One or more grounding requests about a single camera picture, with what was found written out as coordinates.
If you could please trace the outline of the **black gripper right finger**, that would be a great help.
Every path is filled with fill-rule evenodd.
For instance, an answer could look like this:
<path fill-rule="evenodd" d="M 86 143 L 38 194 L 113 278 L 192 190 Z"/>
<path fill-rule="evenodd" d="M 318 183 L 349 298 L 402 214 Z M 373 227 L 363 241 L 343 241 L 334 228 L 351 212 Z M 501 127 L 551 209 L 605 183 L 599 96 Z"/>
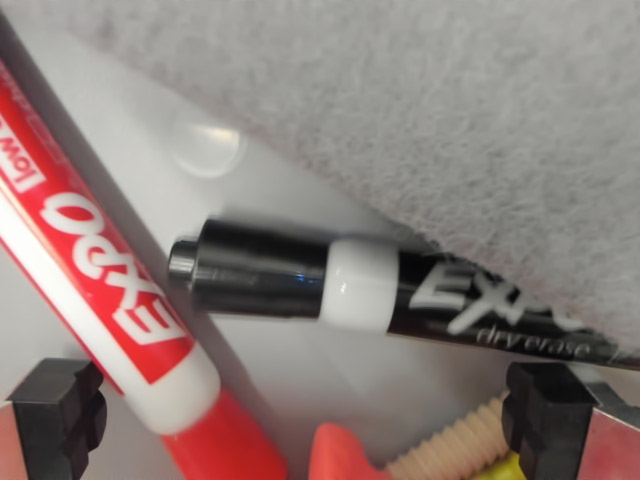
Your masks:
<path fill-rule="evenodd" d="M 502 430 L 527 479 L 637 479 L 639 407 L 596 373 L 513 362 Z"/>

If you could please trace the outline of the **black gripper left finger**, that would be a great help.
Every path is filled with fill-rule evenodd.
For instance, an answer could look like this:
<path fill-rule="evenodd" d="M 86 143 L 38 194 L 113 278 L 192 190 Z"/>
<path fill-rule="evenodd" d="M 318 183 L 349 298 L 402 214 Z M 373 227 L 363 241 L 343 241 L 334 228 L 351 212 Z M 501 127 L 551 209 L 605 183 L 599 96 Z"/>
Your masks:
<path fill-rule="evenodd" d="M 45 358 L 1 398 L 1 477 L 80 479 L 107 420 L 89 360 Z"/>

